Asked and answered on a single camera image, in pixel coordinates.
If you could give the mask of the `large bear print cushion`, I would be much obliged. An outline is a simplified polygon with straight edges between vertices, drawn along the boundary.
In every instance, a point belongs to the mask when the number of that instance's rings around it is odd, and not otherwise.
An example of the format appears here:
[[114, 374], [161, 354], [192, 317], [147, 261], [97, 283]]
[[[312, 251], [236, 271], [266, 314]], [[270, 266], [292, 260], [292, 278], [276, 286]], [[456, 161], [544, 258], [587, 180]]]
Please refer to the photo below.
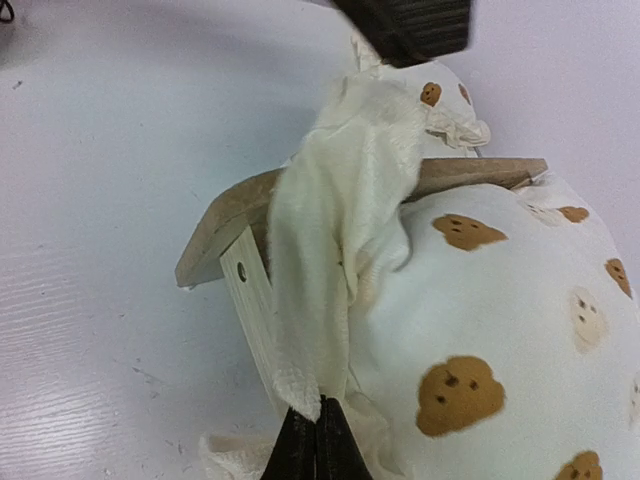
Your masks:
[[[337, 399], [372, 479], [637, 478], [639, 306], [605, 224], [550, 173], [407, 203], [426, 79], [352, 47], [270, 207], [277, 395], [315, 424]], [[208, 475], [262, 479], [276, 439], [204, 439]]]

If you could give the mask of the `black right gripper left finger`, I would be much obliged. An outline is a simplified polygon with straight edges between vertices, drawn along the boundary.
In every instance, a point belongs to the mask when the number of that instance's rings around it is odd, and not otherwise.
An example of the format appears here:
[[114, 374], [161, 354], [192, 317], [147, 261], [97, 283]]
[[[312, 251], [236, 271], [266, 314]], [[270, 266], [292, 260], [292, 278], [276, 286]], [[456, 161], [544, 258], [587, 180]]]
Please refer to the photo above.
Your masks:
[[289, 408], [262, 480], [316, 479], [316, 424]]

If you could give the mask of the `wooden pet bed frame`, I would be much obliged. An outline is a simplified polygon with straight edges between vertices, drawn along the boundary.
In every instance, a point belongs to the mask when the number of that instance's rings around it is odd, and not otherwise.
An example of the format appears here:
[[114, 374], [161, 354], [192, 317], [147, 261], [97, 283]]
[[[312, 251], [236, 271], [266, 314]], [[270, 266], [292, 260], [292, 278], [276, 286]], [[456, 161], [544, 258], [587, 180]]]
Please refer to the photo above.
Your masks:
[[[427, 158], [405, 201], [479, 184], [516, 190], [547, 170], [542, 158]], [[287, 406], [272, 386], [273, 346], [267, 328], [272, 310], [267, 215], [280, 174], [272, 170], [250, 177], [215, 198], [177, 263], [175, 279], [178, 287], [187, 289], [225, 280], [269, 401], [283, 418]]]

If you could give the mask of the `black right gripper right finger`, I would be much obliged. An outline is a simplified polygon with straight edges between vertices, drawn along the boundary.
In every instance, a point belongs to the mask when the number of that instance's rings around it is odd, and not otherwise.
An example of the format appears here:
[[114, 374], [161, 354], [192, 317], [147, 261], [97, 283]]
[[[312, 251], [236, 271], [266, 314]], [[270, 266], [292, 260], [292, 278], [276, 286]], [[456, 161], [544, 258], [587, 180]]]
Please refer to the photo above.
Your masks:
[[315, 478], [318, 480], [372, 480], [340, 402], [321, 397], [315, 426]]

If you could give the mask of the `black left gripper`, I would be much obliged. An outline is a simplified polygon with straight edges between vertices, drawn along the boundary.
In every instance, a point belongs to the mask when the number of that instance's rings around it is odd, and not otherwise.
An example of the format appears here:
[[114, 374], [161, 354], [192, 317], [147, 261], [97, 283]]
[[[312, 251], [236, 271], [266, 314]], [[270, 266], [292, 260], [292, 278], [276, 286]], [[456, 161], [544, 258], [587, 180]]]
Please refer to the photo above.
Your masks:
[[472, 0], [334, 0], [380, 59], [395, 68], [465, 50]]

